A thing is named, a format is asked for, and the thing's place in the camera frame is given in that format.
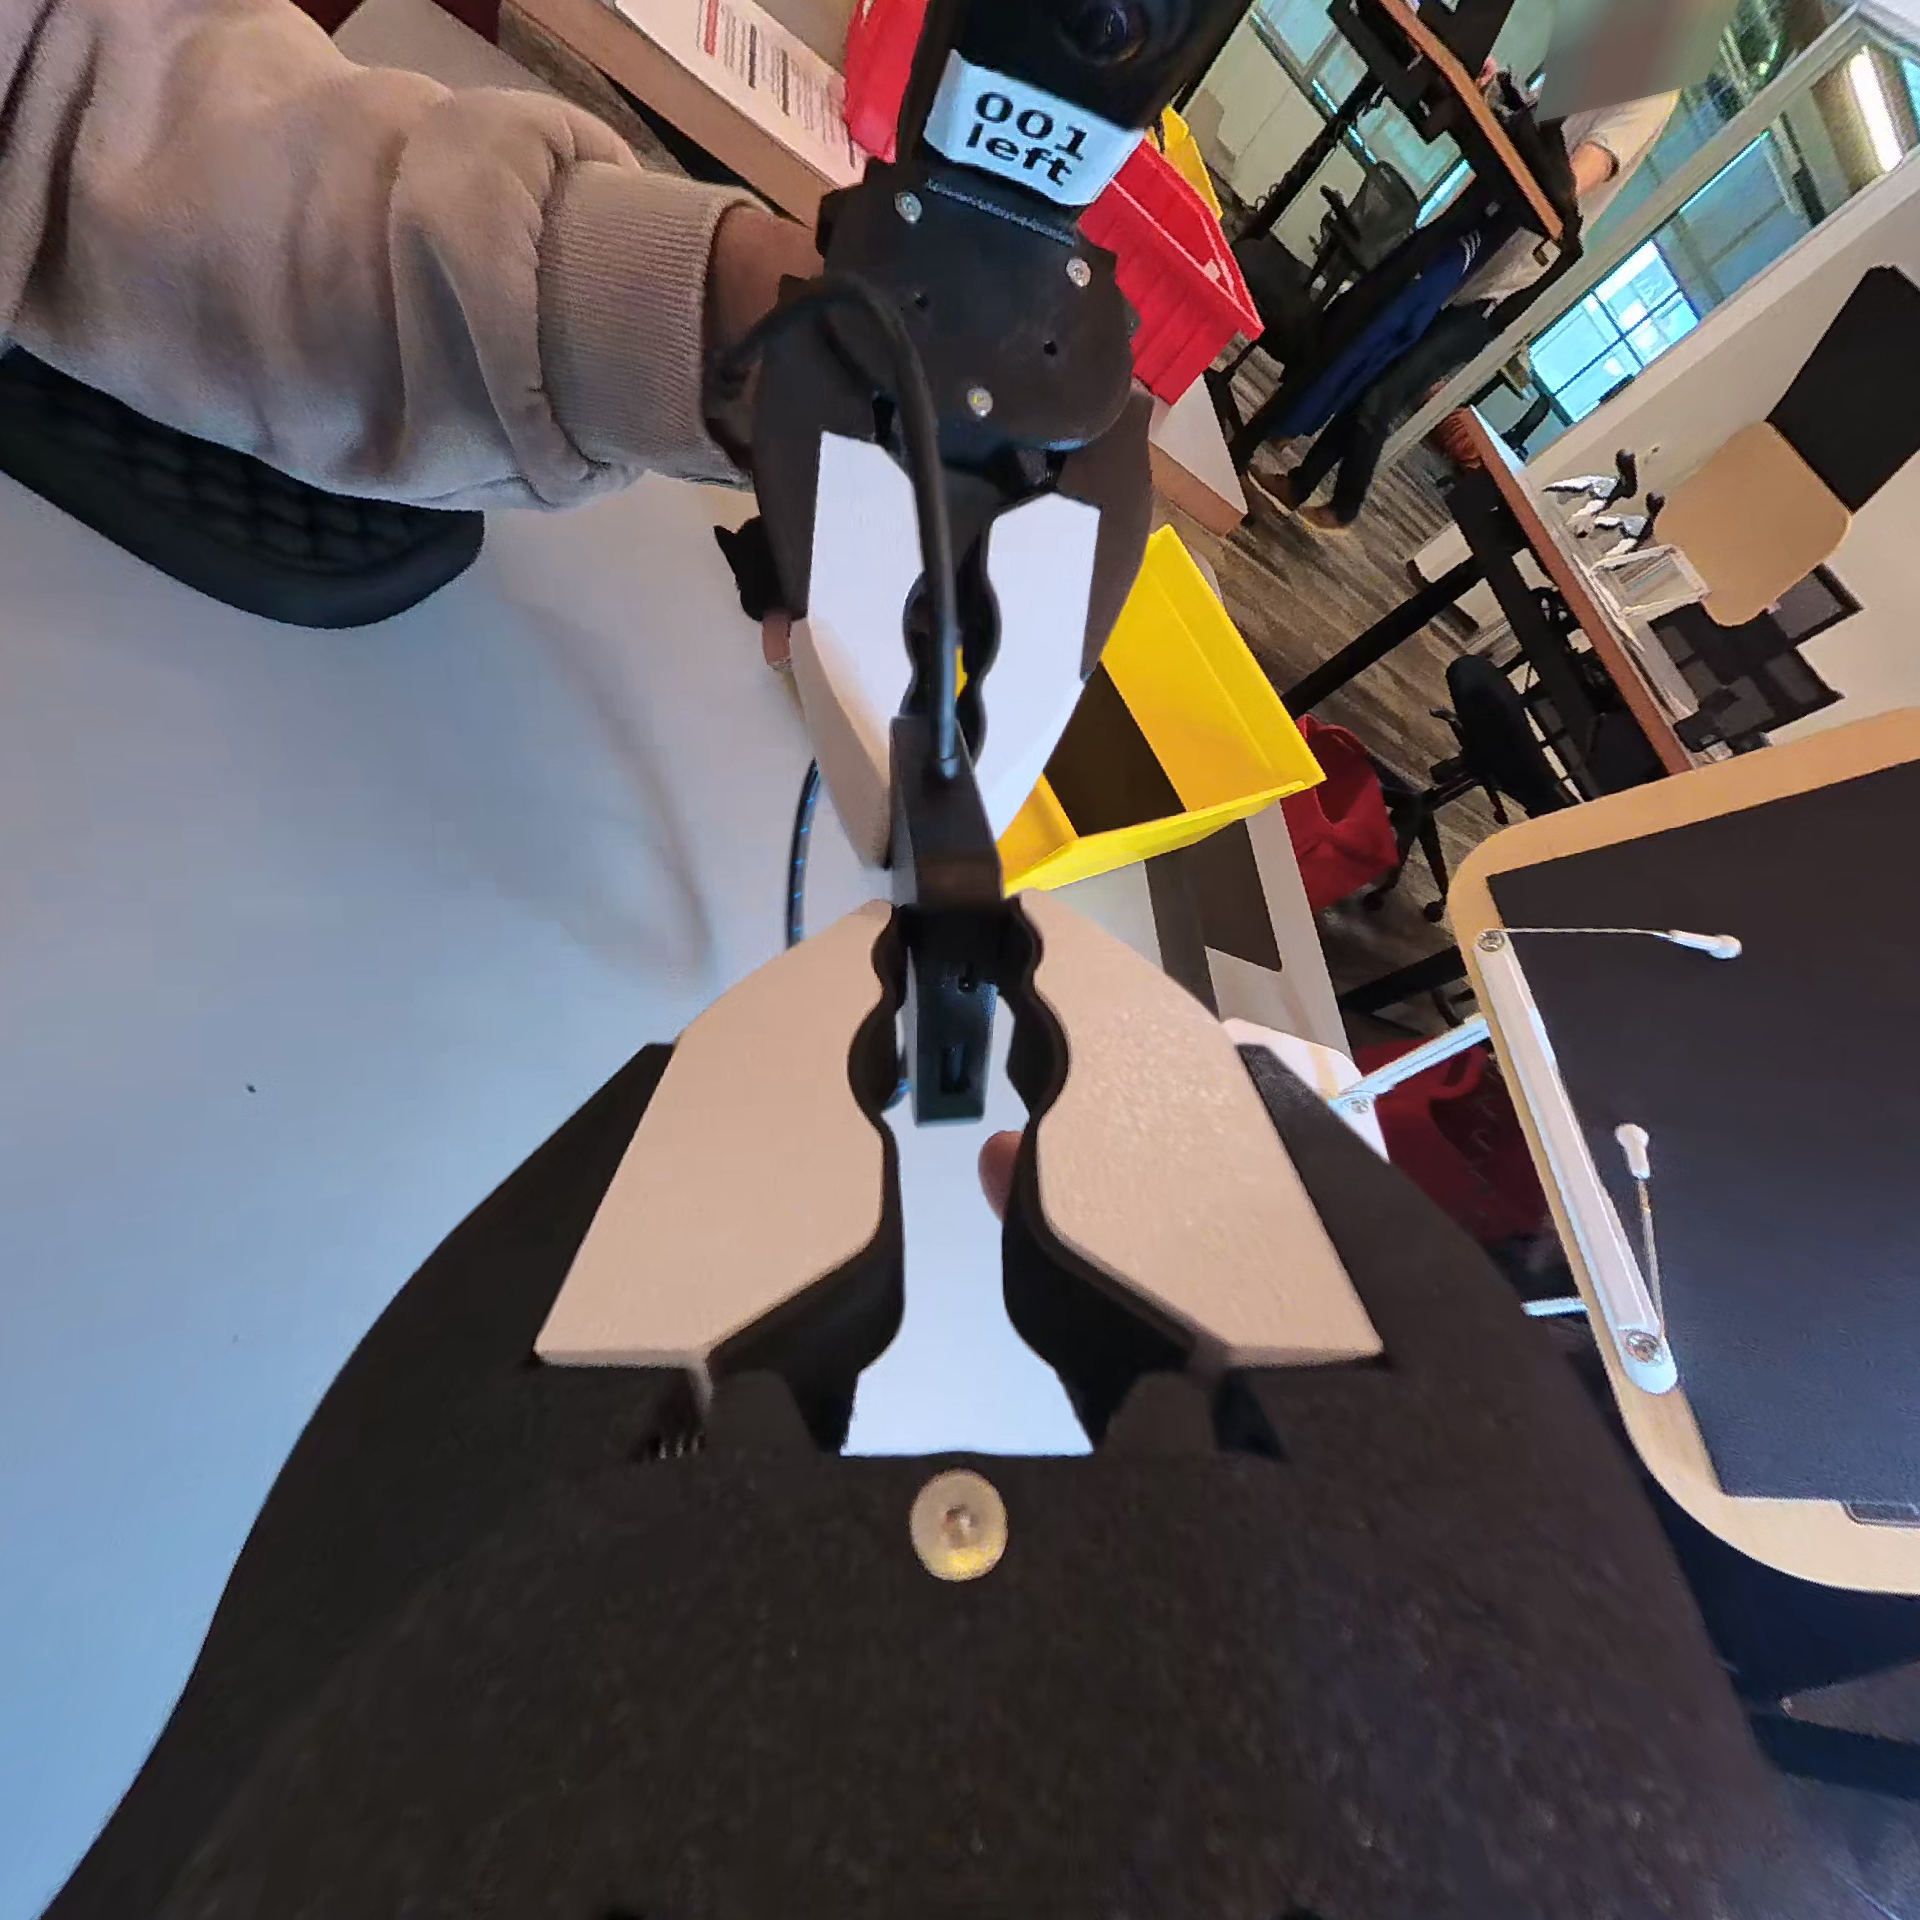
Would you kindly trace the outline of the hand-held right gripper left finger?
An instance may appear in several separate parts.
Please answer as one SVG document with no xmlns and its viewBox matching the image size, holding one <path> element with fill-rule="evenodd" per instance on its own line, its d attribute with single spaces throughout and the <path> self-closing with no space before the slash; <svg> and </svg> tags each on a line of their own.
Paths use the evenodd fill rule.
<svg viewBox="0 0 1920 1920">
<path fill-rule="evenodd" d="M 879 1245 L 897 1191 L 897 1019 L 871 901 L 678 1036 L 537 1337 L 556 1368 L 715 1374 L 723 1351 Z"/>
</svg>

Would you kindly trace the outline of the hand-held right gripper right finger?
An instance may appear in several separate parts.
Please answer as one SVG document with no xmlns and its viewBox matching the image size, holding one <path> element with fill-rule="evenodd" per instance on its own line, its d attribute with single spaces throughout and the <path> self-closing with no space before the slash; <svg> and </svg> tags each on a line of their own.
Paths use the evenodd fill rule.
<svg viewBox="0 0 1920 1920">
<path fill-rule="evenodd" d="M 1372 1362 L 1377 1331 L 1217 1017 L 1053 892 L 1019 897 L 1066 1049 L 1035 1127 L 1045 1230 L 1209 1374 Z"/>
</svg>

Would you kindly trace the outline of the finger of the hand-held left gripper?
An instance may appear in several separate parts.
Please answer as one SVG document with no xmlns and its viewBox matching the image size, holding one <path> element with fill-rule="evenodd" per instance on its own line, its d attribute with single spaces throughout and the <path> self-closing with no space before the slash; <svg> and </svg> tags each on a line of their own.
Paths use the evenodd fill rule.
<svg viewBox="0 0 1920 1920">
<path fill-rule="evenodd" d="M 890 858 L 893 727 L 915 677 L 905 621 L 921 578 L 908 475 L 879 444 L 825 434 L 799 698 L 831 806 L 871 870 Z"/>
<path fill-rule="evenodd" d="M 1081 702 L 1097 541 L 1099 511 L 1056 493 L 989 531 L 998 647 L 982 682 L 974 776 L 990 822 L 1016 818 Z"/>
</svg>

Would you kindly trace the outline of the yellow plastic bin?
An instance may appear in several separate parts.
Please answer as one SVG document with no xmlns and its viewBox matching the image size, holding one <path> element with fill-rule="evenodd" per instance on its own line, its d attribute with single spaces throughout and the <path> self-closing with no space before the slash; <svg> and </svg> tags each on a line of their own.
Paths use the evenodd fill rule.
<svg viewBox="0 0 1920 1920">
<path fill-rule="evenodd" d="M 1176 528 L 1162 526 L 1147 541 L 1099 664 L 1112 674 L 1187 812 L 1075 839 L 1041 776 L 998 837 L 1008 895 L 1062 891 L 1182 852 L 1325 778 Z"/>
</svg>

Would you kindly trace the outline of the small black adapter box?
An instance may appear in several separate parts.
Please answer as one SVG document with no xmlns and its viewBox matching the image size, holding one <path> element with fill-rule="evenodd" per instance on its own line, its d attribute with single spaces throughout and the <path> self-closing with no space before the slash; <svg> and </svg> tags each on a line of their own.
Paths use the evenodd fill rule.
<svg viewBox="0 0 1920 1920">
<path fill-rule="evenodd" d="M 986 1113 L 1005 920 L 997 839 L 963 738 L 893 721 L 889 875 L 905 959 L 902 1074 L 919 1127 Z"/>
</svg>

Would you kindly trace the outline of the person's left forearm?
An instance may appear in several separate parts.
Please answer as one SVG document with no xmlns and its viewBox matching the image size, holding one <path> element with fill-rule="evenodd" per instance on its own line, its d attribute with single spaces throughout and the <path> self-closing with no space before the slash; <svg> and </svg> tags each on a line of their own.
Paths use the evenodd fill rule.
<svg viewBox="0 0 1920 1920">
<path fill-rule="evenodd" d="M 4 4 L 3 55 L 4 348 L 347 496 L 740 481 L 704 369 L 751 197 L 294 4 Z"/>
</svg>

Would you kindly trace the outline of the red plastic bin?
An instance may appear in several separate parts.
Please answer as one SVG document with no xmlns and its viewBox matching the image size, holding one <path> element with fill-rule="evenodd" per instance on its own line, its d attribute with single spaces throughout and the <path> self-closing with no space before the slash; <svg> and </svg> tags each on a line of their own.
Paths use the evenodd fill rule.
<svg viewBox="0 0 1920 1920">
<path fill-rule="evenodd" d="M 1388 1160 L 1482 1247 L 1543 1234 L 1550 1206 L 1489 1041 L 1371 1103 Z"/>
<path fill-rule="evenodd" d="M 852 144 L 871 160 L 898 159 L 901 108 L 927 13 L 927 2 L 860 2 L 852 10 L 842 114 Z M 1085 239 L 1114 257 L 1116 285 L 1137 315 L 1137 379 L 1170 406 L 1259 326 L 1220 215 L 1196 141 L 1181 114 L 1164 108 L 1081 221 Z"/>
</svg>

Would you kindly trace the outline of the white printed sheet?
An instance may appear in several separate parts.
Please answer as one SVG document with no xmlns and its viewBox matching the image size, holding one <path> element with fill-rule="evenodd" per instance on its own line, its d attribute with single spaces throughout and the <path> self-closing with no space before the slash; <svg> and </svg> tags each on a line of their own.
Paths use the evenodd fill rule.
<svg viewBox="0 0 1920 1920">
<path fill-rule="evenodd" d="M 613 13 L 682 75 L 828 191 L 862 180 L 840 69 L 756 2 L 614 2 Z"/>
</svg>

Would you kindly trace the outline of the red bag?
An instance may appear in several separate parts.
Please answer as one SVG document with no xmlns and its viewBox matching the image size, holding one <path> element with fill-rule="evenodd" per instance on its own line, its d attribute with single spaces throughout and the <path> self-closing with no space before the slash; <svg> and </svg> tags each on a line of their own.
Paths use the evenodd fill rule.
<svg viewBox="0 0 1920 1920">
<path fill-rule="evenodd" d="M 1308 909 L 1320 917 L 1387 884 L 1403 854 L 1381 773 L 1357 735 L 1310 715 L 1299 729 L 1323 778 L 1285 799 L 1283 815 Z"/>
</svg>

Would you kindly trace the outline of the white panel stand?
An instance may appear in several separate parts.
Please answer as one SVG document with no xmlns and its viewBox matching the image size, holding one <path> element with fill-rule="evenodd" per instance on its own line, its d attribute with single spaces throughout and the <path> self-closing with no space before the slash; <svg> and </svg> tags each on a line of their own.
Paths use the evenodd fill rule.
<svg viewBox="0 0 1920 1920">
<path fill-rule="evenodd" d="M 1629 1228 L 1575 1113 L 1545 1014 L 1524 974 L 1521 945 L 1540 941 L 1640 941 L 1689 951 L 1712 963 L 1734 963 L 1744 953 L 1734 932 L 1497 924 L 1475 941 L 1492 1012 L 1416 1044 L 1382 1068 L 1360 1070 L 1333 1049 L 1253 1021 L 1226 1021 L 1224 1030 L 1234 1044 L 1301 1072 L 1308 1091 L 1381 1157 L 1387 1146 L 1377 1110 L 1388 1093 L 1480 1044 L 1492 1047 L 1516 1106 L 1528 1114 L 1546 1153 L 1549 1183 L 1568 1211 L 1576 1254 L 1626 1379 L 1644 1395 L 1666 1396 L 1678 1390 L 1678 1365 L 1669 1337 L 1655 1224 L 1652 1137 L 1637 1121 L 1621 1123 L 1612 1135 L 1638 1205 L 1638 1226 Z"/>
</svg>

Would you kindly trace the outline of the black office chair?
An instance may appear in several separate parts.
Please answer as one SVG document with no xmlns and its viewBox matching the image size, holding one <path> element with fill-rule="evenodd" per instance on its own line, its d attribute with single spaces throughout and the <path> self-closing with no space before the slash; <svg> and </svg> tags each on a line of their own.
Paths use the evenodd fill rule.
<svg viewBox="0 0 1920 1920">
<path fill-rule="evenodd" d="M 1579 805 L 1581 794 L 1549 757 L 1506 672 L 1482 657 L 1458 657 L 1449 664 L 1446 690 L 1451 704 L 1435 716 L 1452 731 L 1455 754 L 1430 770 L 1432 806 L 1480 790 L 1506 826 L 1509 805 L 1528 821 Z"/>
</svg>

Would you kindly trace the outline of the wooden standing desk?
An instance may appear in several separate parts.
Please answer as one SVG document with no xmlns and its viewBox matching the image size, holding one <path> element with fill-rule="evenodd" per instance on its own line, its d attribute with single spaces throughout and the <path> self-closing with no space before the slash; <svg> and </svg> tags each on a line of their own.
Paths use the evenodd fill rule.
<svg viewBox="0 0 1920 1920">
<path fill-rule="evenodd" d="M 1539 118 L 1518 87 L 1489 92 L 1478 58 L 1501 34 L 1512 4 L 1334 2 L 1333 36 L 1358 62 L 1358 80 L 1306 151 L 1259 202 L 1233 239 L 1238 267 L 1254 272 L 1256 319 L 1243 357 L 1265 352 L 1279 369 L 1274 393 L 1249 416 L 1233 402 L 1233 372 L 1217 379 L 1214 404 L 1231 427 L 1228 454 L 1253 475 L 1262 448 L 1312 434 L 1347 397 L 1405 350 L 1414 322 L 1426 322 L 1451 288 L 1452 268 L 1522 233 L 1549 247 L 1554 277 L 1579 257 L 1572 166 L 1561 127 Z M 1358 199 L 1329 195 L 1331 244 L 1301 263 L 1279 236 L 1283 217 L 1317 180 L 1348 135 L 1391 108 L 1425 144 L 1452 142 L 1465 177 L 1432 217 L 1422 197 L 1405 195 L 1405 222 L 1391 247 L 1360 259 L 1342 279 L 1337 255 L 1357 249 Z"/>
</svg>

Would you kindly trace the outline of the long wooden table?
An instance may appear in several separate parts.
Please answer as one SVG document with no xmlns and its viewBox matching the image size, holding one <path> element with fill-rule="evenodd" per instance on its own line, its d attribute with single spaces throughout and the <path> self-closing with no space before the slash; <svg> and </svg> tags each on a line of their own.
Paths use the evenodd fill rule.
<svg viewBox="0 0 1920 1920">
<path fill-rule="evenodd" d="M 1721 718 L 1711 716 L 1709 701 L 1686 684 L 1650 622 L 1610 601 L 1598 564 L 1581 552 L 1568 522 L 1545 504 L 1524 464 L 1476 409 L 1456 409 L 1444 427 L 1451 446 L 1465 452 L 1446 502 L 1466 541 L 1466 559 L 1432 582 L 1416 582 L 1407 599 L 1285 689 L 1291 715 L 1318 708 L 1484 587 L 1497 595 L 1561 718 L 1592 708 L 1572 647 L 1582 641 L 1664 775 L 1766 746 L 1772 724 L 1748 735 L 1722 733 Z"/>
</svg>

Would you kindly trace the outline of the black panel with tan border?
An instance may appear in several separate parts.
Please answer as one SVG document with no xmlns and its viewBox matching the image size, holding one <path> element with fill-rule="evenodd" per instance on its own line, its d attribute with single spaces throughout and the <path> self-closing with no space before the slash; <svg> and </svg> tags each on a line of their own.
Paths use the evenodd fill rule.
<svg viewBox="0 0 1920 1920">
<path fill-rule="evenodd" d="M 1629 1230 L 1614 1139 L 1650 1135 L 1678 1390 L 1638 1390 L 1546 1153 L 1521 1123 L 1626 1441 L 1753 1562 L 1917 1598 L 1917 710 L 1502 829 L 1446 918 L 1480 1014 L 1497 927 L 1734 934 L 1518 947 Z"/>
</svg>

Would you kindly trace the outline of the small black and tan panel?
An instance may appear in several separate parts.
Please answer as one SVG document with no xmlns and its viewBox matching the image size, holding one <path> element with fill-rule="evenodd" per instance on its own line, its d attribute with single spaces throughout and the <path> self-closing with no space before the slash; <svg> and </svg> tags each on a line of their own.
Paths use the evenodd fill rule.
<svg viewBox="0 0 1920 1920">
<path fill-rule="evenodd" d="M 1655 541 L 1691 567 L 1711 622 L 1733 631 L 1772 613 L 1917 459 L 1917 348 L 1917 282 L 1870 268 L 1765 421 L 1669 494 Z"/>
</svg>

